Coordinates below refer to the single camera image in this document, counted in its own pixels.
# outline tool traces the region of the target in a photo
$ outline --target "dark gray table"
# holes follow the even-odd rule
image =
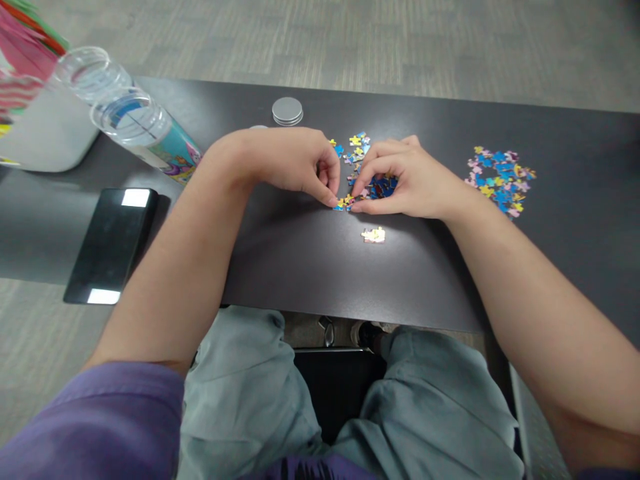
[[[274,127],[271,105],[290,95],[303,104],[302,125],[345,146],[362,130],[373,140],[416,133],[461,177],[475,145],[517,151],[539,176],[518,226],[640,345],[638,115],[200,81],[140,83],[203,149],[236,129]],[[100,190],[124,186],[152,187],[171,199],[181,191],[104,137],[70,172],[0,169],[0,276],[66,283]],[[364,244],[360,232],[378,225],[387,230],[386,244]],[[176,255],[180,250],[176,245]],[[176,301],[188,300],[179,285],[176,292]],[[268,186],[256,189],[247,208],[223,301],[463,331],[487,325],[440,222],[334,212]]]

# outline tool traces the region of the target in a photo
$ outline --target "hand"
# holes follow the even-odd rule
[[[236,155],[224,154],[224,149],[238,145],[241,147]],[[210,150],[214,149],[215,154],[207,152],[205,156],[231,158],[234,169],[243,170],[256,182],[306,192],[331,208],[337,205],[340,162],[320,130],[304,127],[240,130],[214,143]]]
[[[391,173],[398,185],[390,197],[362,200],[352,212],[372,215],[404,213],[412,217],[448,220],[468,202],[481,200],[478,192],[454,175],[420,146],[415,135],[402,141],[374,143],[363,160],[352,195],[359,195],[375,175]]]

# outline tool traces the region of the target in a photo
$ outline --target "smartphone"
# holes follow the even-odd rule
[[[71,272],[65,303],[114,305],[144,252],[158,205],[152,189],[104,189]]]

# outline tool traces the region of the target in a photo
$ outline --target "gray pants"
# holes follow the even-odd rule
[[[277,311],[220,310],[186,380],[179,479],[232,479],[287,455],[328,453],[381,478],[522,478],[517,422],[476,350],[396,329],[382,343],[384,379],[330,446],[284,326]]]

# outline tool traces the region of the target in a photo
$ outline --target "chair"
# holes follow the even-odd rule
[[[322,440],[329,445],[347,420],[358,418],[369,387],[387,371],[382,357],[358,348],[295,349],[293,362],[307,382]]]

